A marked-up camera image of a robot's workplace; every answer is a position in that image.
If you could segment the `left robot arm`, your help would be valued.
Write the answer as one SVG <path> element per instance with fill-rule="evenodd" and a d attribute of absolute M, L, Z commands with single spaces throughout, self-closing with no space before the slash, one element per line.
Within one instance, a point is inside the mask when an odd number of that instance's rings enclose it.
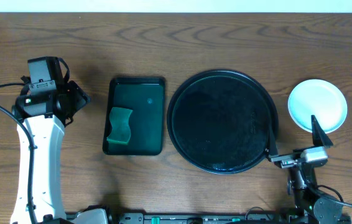
<path fill-rule="evenodd" d="M 35 82 L 12 107 L 20 142 L 16 204 L 11 223 L 64 222 L 60 150 L 65 127 L 90 98 L 74 82 Z"/>

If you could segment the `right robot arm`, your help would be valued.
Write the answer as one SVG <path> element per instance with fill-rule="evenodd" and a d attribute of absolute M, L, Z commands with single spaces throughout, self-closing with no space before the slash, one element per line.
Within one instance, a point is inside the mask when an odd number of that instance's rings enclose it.
<path fill-rule="evenodd" d="M 297 214 L 286 215 L 289 223 L 338 223 L 342 221 L 341 195 L 336 197 L 320 190 L 315 174 L 316 167 L 328 162 L 327 149 L 333 146 L 330 138 L 311 116 L 313 146 L 295 149 L 280 155 L 272 131 L 267 138 L 266 158 L 289 172 L 288 191 L 293 193 Z"/>

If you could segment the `pale green plate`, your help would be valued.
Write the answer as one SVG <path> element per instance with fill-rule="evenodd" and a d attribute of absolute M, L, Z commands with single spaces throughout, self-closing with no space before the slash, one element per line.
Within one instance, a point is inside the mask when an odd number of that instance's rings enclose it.
<path fill-rule="evenodd" d="M 297 126 L 310 133 L 312 115 L 328 134 L 342 126 L 348 114 L 342 92 L 334 84 L 320 79 L 305 80 L 295 86 L 290 92 L 287 107 Z"/>

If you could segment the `green sponge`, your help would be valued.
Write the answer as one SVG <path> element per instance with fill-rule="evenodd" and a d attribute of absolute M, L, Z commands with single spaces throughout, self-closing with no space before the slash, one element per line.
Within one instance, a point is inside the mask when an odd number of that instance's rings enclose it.
<path fill-rule="evenodd" d="M 128 145 L 131 139 L 129 120 L 132 110 L 127 108 L 112 107 L 109 113 L 111 132 L 106 140 L 111 144 Z"/>

